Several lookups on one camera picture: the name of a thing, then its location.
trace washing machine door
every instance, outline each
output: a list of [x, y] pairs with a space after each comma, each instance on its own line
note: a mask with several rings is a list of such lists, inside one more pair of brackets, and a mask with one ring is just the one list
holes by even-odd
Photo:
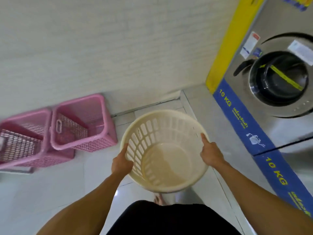
[[261, 50], [264, 54], [259, 59], [241, 65], [252, 64], [244, 82], [250, 100], [258, 110], [275, 117], [309, 114], [313, 110], [313, 43], [280, 37], [263, 43]]

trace front-loading washing machine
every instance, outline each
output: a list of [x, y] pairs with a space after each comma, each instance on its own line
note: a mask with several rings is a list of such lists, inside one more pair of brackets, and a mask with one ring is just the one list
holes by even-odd
[[266, 0], [225, 80], [283, 153], [313, 150], [313, 6]]

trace white cartoon character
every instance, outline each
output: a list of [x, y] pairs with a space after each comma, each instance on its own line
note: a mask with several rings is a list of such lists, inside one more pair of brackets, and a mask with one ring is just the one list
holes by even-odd
[[253, 134], [249, 133], [249, 134], [247, 134], [246, 136], [250, 136], [250, 135], [251, 135], [250, 141], [251, 141], [252, 145], [258, 144], [258, 145], [261, 145], [262, 147], [265, 147], [264, 144], [261, 144], [261, 143], [260, 143], [261, 140], [258, 138], [257, 135], [253, 135]]

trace round cream laundry basket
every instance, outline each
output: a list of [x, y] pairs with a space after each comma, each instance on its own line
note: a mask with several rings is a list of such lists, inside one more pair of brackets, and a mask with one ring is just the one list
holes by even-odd
[[136, 119], [123, 135], [126, 158], [134, 162], [129, 176], [151, 192], [172, 193], [196, 183], [208, 166], [200, 152], [204, 128], [176, 110], [156, 110]]

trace bare foot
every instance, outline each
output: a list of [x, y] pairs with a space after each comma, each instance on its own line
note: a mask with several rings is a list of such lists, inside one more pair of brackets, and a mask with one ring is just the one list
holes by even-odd
[[159, 193], [158, 195], [155, 195], [154, 203], [156, 203], [157, 205], [162, 205], [162, 206], [166, 205], [166, 202], [163, 199], [163, 196], [161, 193]]

